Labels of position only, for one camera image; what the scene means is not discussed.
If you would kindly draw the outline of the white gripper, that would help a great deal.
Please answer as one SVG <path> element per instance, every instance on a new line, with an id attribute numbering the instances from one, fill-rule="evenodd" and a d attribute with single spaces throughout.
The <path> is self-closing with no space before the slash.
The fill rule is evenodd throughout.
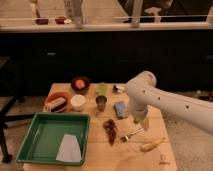
<path id="1" fill-rule="evenodd" d="M 140 124 L 141 127 L 147 131 L 149 129 L 149 116 L 146 115 L 143 119 L 135 118 L 134 119 L 135 124 Z"/>

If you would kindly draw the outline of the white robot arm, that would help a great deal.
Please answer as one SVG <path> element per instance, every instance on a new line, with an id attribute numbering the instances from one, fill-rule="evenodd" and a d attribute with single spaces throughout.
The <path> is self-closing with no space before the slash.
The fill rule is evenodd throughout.
<path id="1" fill-rule="evenodd" d="M 127 109 L 136 124 L 147 116 L 148 106 L 176 115 L 213 135 L 213 103 L 160 90 L 150 71 L 143 71 L 125 86 Z"/>

